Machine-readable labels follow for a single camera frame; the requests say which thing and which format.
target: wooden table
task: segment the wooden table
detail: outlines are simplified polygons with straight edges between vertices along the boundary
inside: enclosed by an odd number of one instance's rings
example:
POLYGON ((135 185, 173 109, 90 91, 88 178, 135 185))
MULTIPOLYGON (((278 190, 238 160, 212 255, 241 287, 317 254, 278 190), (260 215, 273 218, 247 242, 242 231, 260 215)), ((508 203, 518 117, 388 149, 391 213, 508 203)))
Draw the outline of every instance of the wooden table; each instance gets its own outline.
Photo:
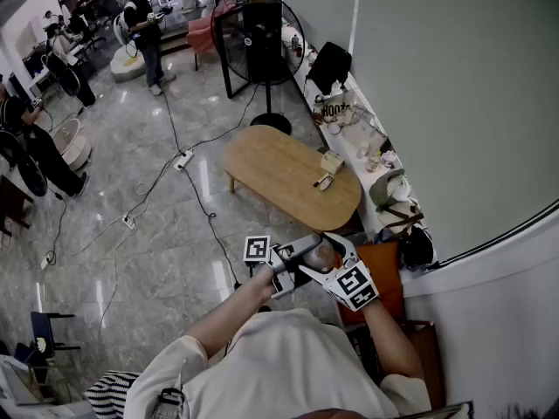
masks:
POLYGON ((313 187, 326 171, 322 154, 269 126, 250 126, 227 144, 224 169, 231 178, 315 231, 342 227, 361 200, 361 185, 345 166, 325 191, 313 187))

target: black pants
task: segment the black pants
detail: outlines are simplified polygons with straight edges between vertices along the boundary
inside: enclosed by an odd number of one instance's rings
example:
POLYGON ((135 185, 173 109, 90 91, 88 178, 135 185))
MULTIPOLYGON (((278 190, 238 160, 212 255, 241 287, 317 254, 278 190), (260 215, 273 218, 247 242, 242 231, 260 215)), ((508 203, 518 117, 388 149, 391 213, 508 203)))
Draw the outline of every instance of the black pants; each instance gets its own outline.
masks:
POLYGON ((28 137, 27 149, 29 155, 38 162, 45 177, 60 190, 69 196, 81 191, 81 179, 70 170, 54 146, 51 136, 42 128, 33 127, 28 137))
POLYGON ((159 84, 159 80, 163 77, 163 69, 161 68, 161 46, 146 45, 140 49, 143 61, 146 64, 146 80, 148 87, 153 84, 159 84))
POLYGON ((81 65, 74 65, 72 67, 72 70, 74 73, 76 73, 76 76, 79 80, 79 93, 76 95, 76 97, 84 106, 91 106, 95 102, 95 95, 91 91, 84 73, 81 71, 81 65))

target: hand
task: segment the hand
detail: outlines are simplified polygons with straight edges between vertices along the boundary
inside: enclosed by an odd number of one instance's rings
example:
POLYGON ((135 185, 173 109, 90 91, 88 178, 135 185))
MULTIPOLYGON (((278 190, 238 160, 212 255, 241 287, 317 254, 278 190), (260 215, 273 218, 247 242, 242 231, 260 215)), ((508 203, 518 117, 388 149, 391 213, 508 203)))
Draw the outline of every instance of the hand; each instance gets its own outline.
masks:
POLYGON ((272 295, 276 293, 276 288, 272 283, 274 276, 272 267, 263 265, 259 272, 247 282, 252 290, 254 290, 254 296, 258 297, 261 305, 267 303, 272 295))

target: black fan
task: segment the black fan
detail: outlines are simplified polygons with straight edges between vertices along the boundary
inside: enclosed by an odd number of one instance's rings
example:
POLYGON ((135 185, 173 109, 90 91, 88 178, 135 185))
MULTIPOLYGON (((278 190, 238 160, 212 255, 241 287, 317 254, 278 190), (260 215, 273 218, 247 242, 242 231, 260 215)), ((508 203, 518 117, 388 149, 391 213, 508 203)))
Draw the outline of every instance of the black fan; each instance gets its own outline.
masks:
POLYGON ((281 0, 225 1, 228 8, 234 9, 221 15, 214 10, 211 26, 227 96, 232 98, 250 83, 264 84, 267 113, 257 116, 251 125, 266 124, 290 134, 291 123, 287 118, 272 113, 270 86, 292 78, 303 62, 305 38, 299 20, 281 0), (300 39, 297 50, 292 49, 291 41, 295 32, 300 39), (229 70, 244 81, 234 92, 229 70))
POLYGON ((10 168, 17 165, 29 191, 37 197, 46 194, 46 178, 37 163, 25 152, 17 138, 4 130, 0 130, 0 155, 8 161, 10 168))

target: black bag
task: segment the black bag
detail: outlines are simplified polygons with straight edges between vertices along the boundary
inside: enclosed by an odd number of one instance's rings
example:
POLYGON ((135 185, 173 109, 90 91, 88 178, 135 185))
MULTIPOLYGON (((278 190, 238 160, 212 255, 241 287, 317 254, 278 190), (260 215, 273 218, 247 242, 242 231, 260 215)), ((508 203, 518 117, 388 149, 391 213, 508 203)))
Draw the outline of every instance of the black bag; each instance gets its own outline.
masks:
POLYGON ((322 94, 330 94, 336 80, 343 85, 348 79, 350 67, 351 54, 340 46, 327 42, 318 53, 307 79, 312 79, 322 94))

